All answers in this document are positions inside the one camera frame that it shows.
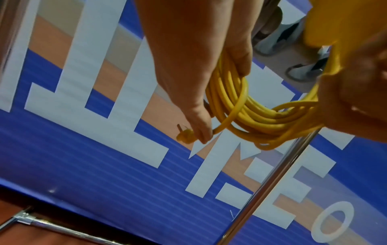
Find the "person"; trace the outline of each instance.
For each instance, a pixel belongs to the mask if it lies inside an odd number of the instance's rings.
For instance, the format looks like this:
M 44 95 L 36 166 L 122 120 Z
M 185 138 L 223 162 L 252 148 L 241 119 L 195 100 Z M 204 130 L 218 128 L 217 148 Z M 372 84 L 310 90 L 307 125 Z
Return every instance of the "person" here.
M 251 32 L 264 0 L 136 0 L 156 78 L 202 143 L 212 138 L 204 92 L 223 49 L 240 76 L 250 73 Z M 321 78 L 325 126 L 387 142 L 387 31 L 355 51 L 329 81 Z

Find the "metal frame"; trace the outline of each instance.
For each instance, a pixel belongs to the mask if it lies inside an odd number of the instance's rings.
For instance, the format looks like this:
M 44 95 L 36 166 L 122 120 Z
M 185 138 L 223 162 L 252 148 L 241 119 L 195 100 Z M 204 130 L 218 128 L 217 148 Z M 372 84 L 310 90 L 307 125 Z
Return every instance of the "metal frame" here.
M 109 241 L 100 237 L 95 237 L 86 233 L 82 233 L 76 230 L 66 228 L 54 223 L 51 223 L 47 220 L 39 219 L 30 214 L 32 207 L 27 207 L 26 209 L 15 214 L 12 218 L 7 220 L 5 223 L 0 225 L 0 234 L 5 230 L 9 229 L 12 225 L 16 223 L 32 225 L 35 227 L 43 228 L 60 234 L 68 235 L 78 239 L 86 240 L 92 243 L 101 244 L 101 245 L 124 245 L 122 243 L 116 243 L 114 241 Z
M 29 0 L 2 0 L 0 1 L 0 83 L 2 80 L 3 69 L 8 60 L 9 52 L 14 44 L 15 36 L 20 28 L 26 6 Z M 306 137 L 298 139 L 289 151 L 284 155 L 278 166 L 273 169 L 271 174 L 265 179 L 261 187 L 251 196 L 244 207 L 236 215 L 232 223 L 225 230 L 224 234 L 216 241 L 217 245 L 228 244 L 237 232 L 243 227 L 250 216 L 255 212 L 259 205 L 265 200 L 273 188 L 278 184 L 281 178 L 294 164 L 297 158 L 309 145 L 312 139 L 318 134 L 315 131 Z M 94 237 L 82 232 L 71 230 L 69 228 L 53 224 L 49 221 L 39 219 L 29 214 L 31 207 L 17 213 L 11 219 L 0 225 L 0 232 L 11 227 L 15 223 L 22 223 L 36 227 L 45 228 L 54 232 L 70 235 L 87 241 L 102 245 L 122 245 L 114 241 L 108 241 L 103 238 Z

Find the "yellow cable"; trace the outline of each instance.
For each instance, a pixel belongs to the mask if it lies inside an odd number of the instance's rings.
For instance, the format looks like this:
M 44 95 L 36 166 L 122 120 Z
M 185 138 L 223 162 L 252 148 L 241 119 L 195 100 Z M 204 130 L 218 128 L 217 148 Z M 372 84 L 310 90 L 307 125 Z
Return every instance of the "yellow cable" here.
M 332 46 L 325 76 L 338 73 L 351 51 L 386 27 L 385 0 L 313 0 L 312 4 L 304 40 L 310 46 Z M 224 51 L 206 88 L 211 112 L 221 122 L 213 134 L 228 129 L 259 149 L 275 149 L 287 140 L 324 126 L 317 115 L 317 90 L 318 84 L 301 101 L 268 109 L 248 95 L 247 80 L 239 77 L 234 62 Z M 234 127 L 232 122 L 243 130 Z M 186 144 L 196 141 L 191 129 L 178 128 L 178 141 Z

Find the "letter o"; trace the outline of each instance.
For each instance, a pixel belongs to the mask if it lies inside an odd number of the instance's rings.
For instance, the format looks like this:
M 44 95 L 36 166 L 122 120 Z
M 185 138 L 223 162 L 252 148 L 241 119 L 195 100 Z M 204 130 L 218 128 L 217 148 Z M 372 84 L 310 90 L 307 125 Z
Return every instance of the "letter o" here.
M 336 211 L 342 211 L 345 214 L 345 219 L 340 228 L 337 229 L 337 231 L 331 233 L 331 234 L 324 234 L 321 231 L 321 225 L 323 224 L 324 220 L 331 215 L 333 212 Z M 347 201 L 340 201 L 337 203 L 332 204 L 331 206 L 327 207 L 314 221 L 311 229 L 312 238 L 318 243 L 327 243 L 330 241 L 335 240 L 339 236 L 341 236 L 350 226 L 355 214 L 355 209 L 353 205 L 350 202 Z

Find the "brown floor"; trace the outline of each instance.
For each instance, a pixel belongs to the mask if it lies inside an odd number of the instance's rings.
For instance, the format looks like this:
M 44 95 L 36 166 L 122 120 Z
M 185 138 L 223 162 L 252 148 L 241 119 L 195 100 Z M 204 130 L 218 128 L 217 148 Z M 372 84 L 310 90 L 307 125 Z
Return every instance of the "brown floor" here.
M 21 208 L 10 203 L 0 201 L 0 224 L 8 220 Z M 16 224 L 3 233 L 0 233 L 1 245 L 93 245 L 79 239 L 48 230 L 35 228 L 23 224 Z

